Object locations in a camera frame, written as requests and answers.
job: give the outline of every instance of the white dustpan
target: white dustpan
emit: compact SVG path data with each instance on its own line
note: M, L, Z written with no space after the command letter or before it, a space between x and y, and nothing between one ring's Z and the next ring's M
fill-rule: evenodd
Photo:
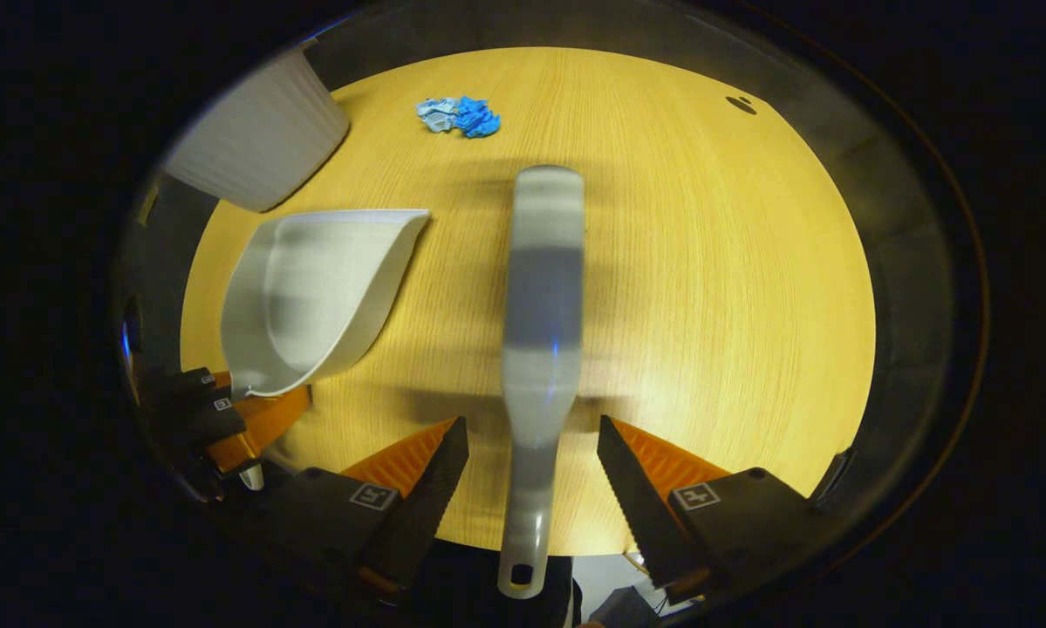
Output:
M312 211L259 225L228 283L232 397L346 369L376 341L430 211Z

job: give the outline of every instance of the handle hole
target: handle hole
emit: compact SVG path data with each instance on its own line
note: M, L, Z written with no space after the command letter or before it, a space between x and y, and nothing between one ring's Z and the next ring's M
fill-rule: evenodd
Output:
M511 586L513 587L529 587L530 578L533 577L533 567L527 564L516 564L511 567Z

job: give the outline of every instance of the wooden table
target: wooden table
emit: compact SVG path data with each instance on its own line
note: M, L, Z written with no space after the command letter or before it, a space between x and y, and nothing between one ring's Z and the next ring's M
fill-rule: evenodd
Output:
M414 115L424 98L462 94L487 98L502 130L435 135ZM874 357L868 267L833 180L766 103L653 61L564 48L427 60L333 95L351 129L305 186L265 215L217 206L188 278L183 367L226 367L221 304L259 223L359 207L432 217L376 344L313 385L313 408L272 459L340 470L463 414L471 457L438 537L498 548L507 226L515 175L539 163L586 180L586 358L551 554L634 548L595 454L601 413L724 469L761 465L803 494L852 441Z

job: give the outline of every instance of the blue crumpled paper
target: blue crumpled paper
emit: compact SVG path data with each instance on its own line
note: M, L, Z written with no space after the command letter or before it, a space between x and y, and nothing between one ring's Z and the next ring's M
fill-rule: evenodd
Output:
M456 127L468 138L485 138L499 131L499 116L487 108L487 100L469 96L424 100L416 107L417 115L430 131L439 133Z

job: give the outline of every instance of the wood grain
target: wood grain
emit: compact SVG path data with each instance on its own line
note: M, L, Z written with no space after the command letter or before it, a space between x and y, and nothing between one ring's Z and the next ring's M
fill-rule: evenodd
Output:
M342 147L266 215L221 202L182 315L182 364L224 367L220 309L255 226L292 212L427 207L390 318L367 355L313 386L269 456L340 470L468 417L471 459L442 539L498 548L507 489L499 347L515 175L586 180L586 353L559 452L550 553L634 547L601 466L601 413L724 469L760 465L809 494L852 441L874 310L852 219L804 140L766 103L679 68L563 48L427 60L333 92ZM502 130L434 134L428 97L487 98ZM756 115L726 96L746 96Z

